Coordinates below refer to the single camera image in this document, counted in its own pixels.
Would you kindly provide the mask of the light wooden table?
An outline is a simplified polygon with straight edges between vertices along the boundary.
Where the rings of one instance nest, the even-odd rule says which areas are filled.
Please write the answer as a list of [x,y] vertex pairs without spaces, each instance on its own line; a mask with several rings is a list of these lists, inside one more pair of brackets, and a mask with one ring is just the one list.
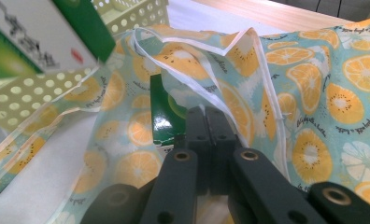
[[350,23],[348,20],[269,0],[194,0],[286,32],[307,31]]

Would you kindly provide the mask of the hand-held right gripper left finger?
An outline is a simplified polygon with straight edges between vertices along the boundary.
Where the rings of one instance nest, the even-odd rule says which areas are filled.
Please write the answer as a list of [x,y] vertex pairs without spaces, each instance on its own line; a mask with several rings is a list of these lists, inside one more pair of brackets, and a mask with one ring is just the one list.
[[200,107],[188,110],[186,115],[186,148],[197,155],[198,195],[206,195],[210,180],[210,139],[206,126],[206,118]]

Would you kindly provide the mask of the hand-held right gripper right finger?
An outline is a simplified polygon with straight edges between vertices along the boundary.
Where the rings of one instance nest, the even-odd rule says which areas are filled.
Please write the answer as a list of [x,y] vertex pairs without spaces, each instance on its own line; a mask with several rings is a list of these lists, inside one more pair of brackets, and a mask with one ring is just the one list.
[[210,193],[227,195],[232,183],[230,159],[235,150],[236,137],[225,114],[219,109],[209,107],[206,120],[212,141]]

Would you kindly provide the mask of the square green box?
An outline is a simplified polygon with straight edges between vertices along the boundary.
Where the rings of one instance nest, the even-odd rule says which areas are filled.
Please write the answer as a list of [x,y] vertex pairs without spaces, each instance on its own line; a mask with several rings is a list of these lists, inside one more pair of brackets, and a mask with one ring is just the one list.
[[161,75],[150,78],[150,105],[154,144],[172,145],[176,136],[185,134],[187,109],[165,90]]

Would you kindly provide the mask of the pale green plastic basket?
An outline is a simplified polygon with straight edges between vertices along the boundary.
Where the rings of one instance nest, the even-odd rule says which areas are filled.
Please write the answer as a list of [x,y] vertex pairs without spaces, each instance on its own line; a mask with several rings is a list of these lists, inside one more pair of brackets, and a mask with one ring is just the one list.
[[[168,0],[91,0],[113,35],[168,21]],[[92,67],[0,78],[0,129],[14,130],[44,103],[71,89]]]

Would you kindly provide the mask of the orange-print cloth tote bag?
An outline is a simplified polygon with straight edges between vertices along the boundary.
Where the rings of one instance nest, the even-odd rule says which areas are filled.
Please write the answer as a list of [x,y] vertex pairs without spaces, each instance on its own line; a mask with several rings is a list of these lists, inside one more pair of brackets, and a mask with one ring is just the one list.
[[370,204],[370,19],[266,36],[155,25],[118,35],[104,66],[0,144],[0,224],[80,224],[103,188],[151,181],[155,78],[172,113],[214,105],[298,189],[332,181]]

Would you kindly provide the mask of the tall green and white box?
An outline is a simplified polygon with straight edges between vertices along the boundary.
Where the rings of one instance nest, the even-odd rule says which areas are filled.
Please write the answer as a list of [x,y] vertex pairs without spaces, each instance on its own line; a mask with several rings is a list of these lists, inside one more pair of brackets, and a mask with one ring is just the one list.
[[0,78],[94,67],[114,46],[91,0],[0,0]]

